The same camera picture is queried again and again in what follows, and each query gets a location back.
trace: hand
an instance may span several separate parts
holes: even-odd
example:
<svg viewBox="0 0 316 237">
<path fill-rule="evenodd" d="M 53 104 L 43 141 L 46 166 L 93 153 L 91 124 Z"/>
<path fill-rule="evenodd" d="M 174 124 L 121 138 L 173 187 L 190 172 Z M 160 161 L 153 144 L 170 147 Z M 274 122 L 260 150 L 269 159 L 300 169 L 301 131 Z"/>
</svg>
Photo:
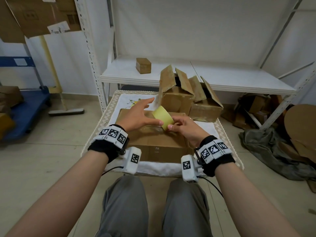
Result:
<svg viewBox="0 0 316 237">
<path fill-rule="evenodd" d="M 198 147 L 201 141 L 210 135 L 188 116 L 172 116 L 172 119 L 180 124 L 168 125 L 168 129 L 180 132 L 194 147 Z"/>
<path fill-rule="evenodd" d="M 125 118 L 117 124 L 125 129 L 126 132 L 139 129 L 145 125 L 159 125 L 163 122 L 158 119 L 148 118 L 144 114 L 144 109 L 149 107 L 149 103 L 154 101 L 155 97 L 142 99 L 138 101 L 128 112 Z"/>
</svg>

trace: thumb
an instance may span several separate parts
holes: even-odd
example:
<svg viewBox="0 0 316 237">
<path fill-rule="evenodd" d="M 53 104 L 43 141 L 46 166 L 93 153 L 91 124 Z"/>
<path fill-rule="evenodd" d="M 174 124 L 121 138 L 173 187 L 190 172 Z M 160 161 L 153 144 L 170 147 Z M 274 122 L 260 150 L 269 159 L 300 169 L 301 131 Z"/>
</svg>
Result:
<svg viewBox="0 0 316 237">
<path fill-rule="evenodd" d="M 181 132 L 181 125 L 168 125 L 168 129 L 174 132 Z"/>
<path fill-rule="evenodd" d="M 163 121 L 153 118 L 146 118 L 146 124 L 147 125 L 163 125 Z"/>
</svg>

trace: blue platform cart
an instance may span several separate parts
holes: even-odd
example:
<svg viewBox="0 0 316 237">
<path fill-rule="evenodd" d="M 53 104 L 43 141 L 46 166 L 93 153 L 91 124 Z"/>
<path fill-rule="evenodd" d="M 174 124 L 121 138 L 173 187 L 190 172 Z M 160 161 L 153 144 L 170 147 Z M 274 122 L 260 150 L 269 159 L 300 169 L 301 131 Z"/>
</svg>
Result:
<svg viewBox="0 0 316 237">
<path fill-rule="evenodd" d="M 24 44 L 24 48 L 28 56 L 0 56 L 0 67 L 33 67 L 40 87 L 38 89 L 21 89 L 24 102 L 11 108 L 15 128 L 4 136 L 3 141 L 16 140 L 28 133 L 34 118 L 42 107 L 51 106 L 48 88 L 43 85 L 26 44 Z"/>
</svg>

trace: gray pants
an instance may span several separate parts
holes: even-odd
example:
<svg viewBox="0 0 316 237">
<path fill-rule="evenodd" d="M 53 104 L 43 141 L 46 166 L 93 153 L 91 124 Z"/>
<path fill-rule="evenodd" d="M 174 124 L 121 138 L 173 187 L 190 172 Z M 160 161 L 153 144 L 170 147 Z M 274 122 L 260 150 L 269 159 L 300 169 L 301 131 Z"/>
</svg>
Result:
<svg viewBox="0 0 316 237">
<path fill-rule="evenodd" d="M 170 183 L 162 219 L 165 237 L 211 236 L 209 205 L 198 184 Z M 125 175 L 107 189 L 98 237 L 146 237 L 148 207 L 140 179 Z"/>
</svg>

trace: tape roll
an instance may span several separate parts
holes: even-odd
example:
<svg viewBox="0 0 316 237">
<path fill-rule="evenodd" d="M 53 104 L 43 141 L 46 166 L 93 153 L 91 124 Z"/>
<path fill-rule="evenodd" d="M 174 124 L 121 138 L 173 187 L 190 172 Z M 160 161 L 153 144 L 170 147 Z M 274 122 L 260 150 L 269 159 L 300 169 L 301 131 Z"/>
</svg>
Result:
<svg viewBox="0 0 316 237">
<path fill-rule="evenodd" d="M 169 115 L 169 113 L 162 106 L 158 107 L 155 111 L 153 111 L 153 116 L 156 119 L 163 121 L 162 128 L 164 130 L 168 129 L 168 125 L 174 124 L 172 117 Z"/>
</svg>

